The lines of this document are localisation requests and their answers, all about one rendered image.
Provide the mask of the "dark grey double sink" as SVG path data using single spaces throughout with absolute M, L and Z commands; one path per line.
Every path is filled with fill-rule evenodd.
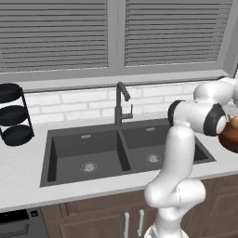
M 168 130 L 166 119 L 50 130 L 40 185 L 159 170 Z

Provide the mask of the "brown cupboard door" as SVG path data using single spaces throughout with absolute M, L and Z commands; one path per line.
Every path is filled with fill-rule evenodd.
M 139 227 L 139 211 L 140 209 L 144 209 L 144 222 L 143 222 L 143 232 L 141 237 L 138 237 L 138 227 Z M 144 238 L 146 231 L 151 227 L 156 218 L 157 210 L 154 208 L 150 208 L 147 205 L 140 205 L 135 209 L 135 217 L 134 217 L 134 230 L 135 230 L 135 238 Z
M 132 238 L 133 210 L 104 199 L 88 199 L 41 207 L 49 238 L 124 238 L 129 212 Z
M 204 179 L 205 201 L 183 218 L 189 238 L 238 238 L 238 175 Z

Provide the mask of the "brown wooden bowl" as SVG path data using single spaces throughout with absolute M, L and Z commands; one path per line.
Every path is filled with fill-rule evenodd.
M 238 116 L 234 116 L 218 135 L 219 143 L 227 150 L 238 153 Z

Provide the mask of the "dark grey tap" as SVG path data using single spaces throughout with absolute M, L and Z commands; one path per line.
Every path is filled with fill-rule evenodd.
M 130 108 L 130 113 L 122 112 L 121 96 L 124 96 L 125 101 L 130 100 L 126 86 L 122 82 L 118 82 L 116 85 L 116 106 L 114 108 L 114 123 L 116 126 L 121 126 L 122 121 L 125 119 L 133 118 L 133 108 Z

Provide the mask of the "grey window with blinds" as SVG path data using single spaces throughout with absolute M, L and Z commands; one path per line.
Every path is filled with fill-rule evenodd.
M 0 83 L 27 91 L 234 76 L 238 0 L 0 0 Z

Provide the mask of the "black dishwasher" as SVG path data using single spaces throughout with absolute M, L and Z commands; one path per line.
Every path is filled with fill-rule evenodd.
M 40 208 L 0 213 L 0 238 L 49 238 Z

